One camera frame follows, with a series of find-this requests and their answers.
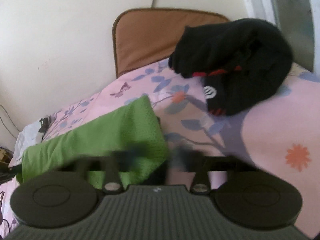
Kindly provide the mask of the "black red patterned folded garment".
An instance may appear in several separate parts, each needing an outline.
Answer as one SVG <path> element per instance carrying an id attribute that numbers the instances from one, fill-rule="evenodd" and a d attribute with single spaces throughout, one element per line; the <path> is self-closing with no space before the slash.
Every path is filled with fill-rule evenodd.
<path id="1" fill-rule="evenodd" d="M 274 94 L 287 77 L 293 52 L 265 20 L 185 27 L 168 66 L 183 78 L 201 77 L 208 112 L 235 115 Z"/>

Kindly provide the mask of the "folded grey white t-shirt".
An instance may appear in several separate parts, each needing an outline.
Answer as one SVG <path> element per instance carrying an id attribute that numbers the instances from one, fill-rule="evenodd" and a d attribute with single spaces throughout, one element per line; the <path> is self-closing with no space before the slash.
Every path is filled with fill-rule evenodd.
<path id="1" fill-rule="evenodd" d="M 14 154 L 9 163 L 9 167 L 20 165 L 22 163 L 25 150 L 30 146 L 34 146 L 42 142 L 50 123 L 50 117 L 45 116 L 44 118 L 25 126 L 25 128 L 18 134 L 14 147 Z"/>

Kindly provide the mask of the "pink floral bed sheet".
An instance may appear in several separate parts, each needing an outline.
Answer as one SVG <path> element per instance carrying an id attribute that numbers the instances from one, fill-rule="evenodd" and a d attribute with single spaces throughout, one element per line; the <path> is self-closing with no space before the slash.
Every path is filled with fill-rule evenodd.
<path id="1" fill-rule="evenodd" d="M 297 64 L 272 98 L 233 116 L 206 111 L 199 79 L 184 79 L 166 61 L 123 75 L 102 91 L 56 112 L 52 139 L 147 95 L 168 145 L 209 154 L 237 153 L 293 184 L 303 196 L 296 227 L 319 233 L 319 79 Z"/>

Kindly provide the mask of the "black green white knit sweater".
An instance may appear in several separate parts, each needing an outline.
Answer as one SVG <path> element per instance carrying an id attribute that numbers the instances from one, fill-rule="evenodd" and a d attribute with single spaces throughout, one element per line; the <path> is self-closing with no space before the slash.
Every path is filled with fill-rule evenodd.
<path id="1" fill-rule="evenodd" d="M 143 153 L 127 172 L 120 174 L 124 186 L 141 184 L 159 168 L 168 146 L 150 100 L 142 96 L 126 106 L 102 115 L 65 134 L 27 148 L 17 181 L 22 184 L 83 155 L 109 155 L 140 144 Z"/>

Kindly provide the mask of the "brown cushion pad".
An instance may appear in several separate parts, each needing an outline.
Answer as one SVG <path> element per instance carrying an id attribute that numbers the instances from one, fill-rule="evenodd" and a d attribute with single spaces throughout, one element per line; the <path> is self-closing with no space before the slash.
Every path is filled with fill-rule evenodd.
<path id="1" fill-rule="evenodd" d="M 174 51 L 186 26 L 226 23 L 226 16 L 190 9 L 131 9 L 112 27 L 116 77 L 166 59 Z"/>

